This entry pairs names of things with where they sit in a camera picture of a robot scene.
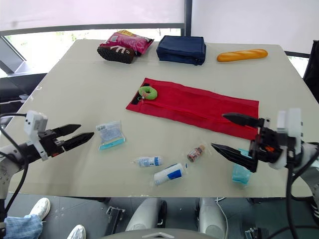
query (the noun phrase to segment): jeans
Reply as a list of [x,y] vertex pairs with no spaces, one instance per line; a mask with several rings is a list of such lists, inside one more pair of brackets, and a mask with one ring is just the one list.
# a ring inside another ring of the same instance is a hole
[[26,215],[24,218],[7,217],[4,239],[38,239],[42,232],[42,221],[37,215]]

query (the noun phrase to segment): floor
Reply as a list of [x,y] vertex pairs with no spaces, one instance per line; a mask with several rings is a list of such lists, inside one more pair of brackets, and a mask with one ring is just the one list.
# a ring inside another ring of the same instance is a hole
[[[9,216],[23,217],[43,196],[19,194],[13,203]],[[74,226],[82,224],[87,231],[87,239],[98,239],[106,230],[108,206],[126,209],[117,233],[123,232],[133,212],[144,198],[112,198],[107,204],[78,198],[47,196],[51,201],[51,211],[43,223],[41,239],[66,239]],[[167,228],[180,228],[196,231],[194,208],[196,198],[162,198],[167,202]],[[243,231],[251,226],[267,228],[269,233],[287,226],[285,200],[275,200],[252,204],[245,198],[226,198],[220,202],[229,222],[229,239],[245,239]],[[313,225],[308,206],[303,202],[293,203],[296,225]],[[301,239],[319,238],[319,231],[298,230]],[[290,239],[285,232],[275,239]]]

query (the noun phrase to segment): small bottle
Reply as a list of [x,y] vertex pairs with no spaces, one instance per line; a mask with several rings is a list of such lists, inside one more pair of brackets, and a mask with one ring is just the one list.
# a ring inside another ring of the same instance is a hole
[[195,148],[190,153],[188,153],[187,158],[191,162],[194,162],[195,159],[197,159],[199,156],[202,155],[204,149],[205,149],[205,146],[204,145],[200,145],[198,148]]
[[183,176],[183,173],[186,168],[187,168],[187,164],[183,166],[181,163],[177,163],[162,170],[161,172],[154,174],[155,185],[162,184],[164,182],[167,182],[175,178],[180,178],[181,176]]
[[163,159],[160,156],[155,157],[139,157],[134,161],[137,163],[139,167],[152,167],[152,166],[160,166],[163,164]]

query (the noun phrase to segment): red zipper pouch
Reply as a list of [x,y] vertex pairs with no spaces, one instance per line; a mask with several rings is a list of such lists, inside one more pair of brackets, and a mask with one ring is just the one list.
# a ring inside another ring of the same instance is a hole
[[183,86],[167,81],[145,78],[142,86],[157,90],[154,100],[141,100],[139,92],[126,107],[127,110],[167,118],[215,132],[252,140],[257,129],[230,122],[222,115],[240,113],[258,118],[258,101],[223,96],[211,91]]

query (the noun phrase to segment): white table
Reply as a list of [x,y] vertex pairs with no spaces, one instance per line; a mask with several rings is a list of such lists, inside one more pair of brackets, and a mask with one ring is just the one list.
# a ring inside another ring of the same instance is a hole
[[[172,197],[283,197],[286,169],[276,171],[259,162],[249,185],[232,183],[233,163],[212,148],[195,163],[188,164],[185,176],[160,186],[150,181],[153,174],[176,162],[187,162],[185,155],[194,145],[206,142],[248,149],[249,141],[212,132],[169,119],[131,112],[125,109],[144,77],[172,81],[219,94],[259,100],[260,117],[270,117],[276,127],[277,113],[300,107],[304,122],[304,140],[318,141],[319,107],[309,89],[288,61],[279,45],[207,44],[202,66],[160,62],[153,43],[147,53],[133,64],[109,62],[96,49],[102,40],[77,40],[64,57],[42,80],[19,112],[43,112],[48,128],[67,123],[82,125],[80,132],[95,131],[101,123],[121,120],[127,141],[98,151],[99,134],[86,144],[45,162],[29,167],[23,193],[59,196],[172,196]],[[218,63],[221,52],[264,48],[263,59]],[[14,119],[7,131],[18,142],[27,140],[23,119]],[[155,135],[149,140],[148,134]],[[1,137],[0,145],[8,142]],[[163,167],[139,168],[132,161],[143,155],[162,155]],[[21,173],[12,179],[13,191]],[[303,180],[295,182],[293,193],[308,196]]]

